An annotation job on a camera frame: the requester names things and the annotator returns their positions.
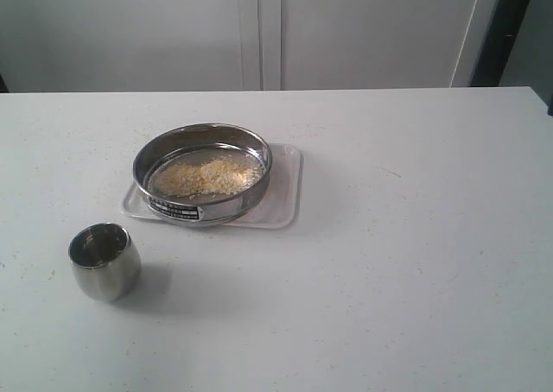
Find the cup rim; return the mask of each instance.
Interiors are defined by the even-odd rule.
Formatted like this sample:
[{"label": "cup rim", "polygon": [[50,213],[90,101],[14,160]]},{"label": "cup rim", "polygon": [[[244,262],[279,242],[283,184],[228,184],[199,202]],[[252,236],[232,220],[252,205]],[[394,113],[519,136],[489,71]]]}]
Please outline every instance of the cup rim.
[{"label": "cup rim", "polygon": [[[76,262],[73,259],[73,256],[72,256],[72,253],[71,253],[73,246],[77,243],[77,241],[79,240],[80,237],[82,237],[83,234],[85,234],[86,232],[88,232],[90,230],[93,230],[94,228],[98,228],[100,226],[102,226],[102,227],[104,227],[104,226],[115,226],[119,230],[121,230],[124,233],[125,238],[126,238],[125,246],[110,261],[102,262],[99,265],[90,265],[90,266],[79,264],[78,262]],[[123,226],[121,226],[119,224],[116,224],[114,222],[99,222],[97,224],[87,226],[84,230],[82,230],[77,235],[75,235],[73,237],[73,239],[71,240],[71,243],[69,243],[69,248],[67,250],[67,253],[69,255],[69,260],[71,260],[71,263],[75,267],[79,267],[80,269],[101,269],[103,267],[106,267],[110,263],[114,262],[115,260],[117,260],[121,256],[121,254],[123,254],[123,252],[130,247],[130,245],[131,245],[130,234]]]}]

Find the white table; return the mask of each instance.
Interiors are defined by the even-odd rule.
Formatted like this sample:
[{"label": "white table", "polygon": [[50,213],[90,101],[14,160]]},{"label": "white table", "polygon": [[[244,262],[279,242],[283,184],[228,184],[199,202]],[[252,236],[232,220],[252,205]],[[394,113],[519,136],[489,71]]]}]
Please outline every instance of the white table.
[{"label": "white table", "polygon": [[[527,88],[0,95],[4,391],[549,391],[553,118]],[[135,153],[235,123],[304,155],[296,221],[188,230],[119,211]],[[143,259],[117,305],[67,245]]]}]

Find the sieve label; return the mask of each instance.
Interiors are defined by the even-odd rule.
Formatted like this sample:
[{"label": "sieve label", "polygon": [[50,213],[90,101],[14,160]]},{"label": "sieve label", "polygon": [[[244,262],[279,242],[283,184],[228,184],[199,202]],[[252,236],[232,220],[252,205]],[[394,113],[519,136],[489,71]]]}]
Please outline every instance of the sieve label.
[{"label": "sieve label", "polygon": [[174,205],[149,198],[149,205],[156,211],[168,217],[198,221],[202,217],[201,209],[197,206],[182,206],[176,208]]}]

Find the metal cup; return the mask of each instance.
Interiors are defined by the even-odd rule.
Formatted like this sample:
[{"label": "metal cup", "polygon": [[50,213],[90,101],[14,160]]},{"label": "metal cup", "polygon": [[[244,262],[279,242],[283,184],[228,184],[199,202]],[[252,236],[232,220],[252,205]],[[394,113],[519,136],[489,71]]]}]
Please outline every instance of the metal cup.
[{"label": "metal cup", "polygon": [[69,244],[75,280],[94,300],[114,301],[129,293],[140,275],[137,248],[117,224],[96,224]]}]

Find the plastic tray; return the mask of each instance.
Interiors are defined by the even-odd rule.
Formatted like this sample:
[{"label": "plastic tray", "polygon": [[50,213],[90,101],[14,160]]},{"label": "plastic tray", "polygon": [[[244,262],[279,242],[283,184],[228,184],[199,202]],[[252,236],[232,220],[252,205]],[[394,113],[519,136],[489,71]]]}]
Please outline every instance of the plastic tray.
[{"label": "plastic tray", "polygon": [[[267,193],[255,208],[226,226],[278,229],[296,215],[298,186],[302,171],[302,152],[289,144],[270,144],[273,167]],[[123,199],[121,211],[133,218],[162,221],[154,215],[134,183]]]}]

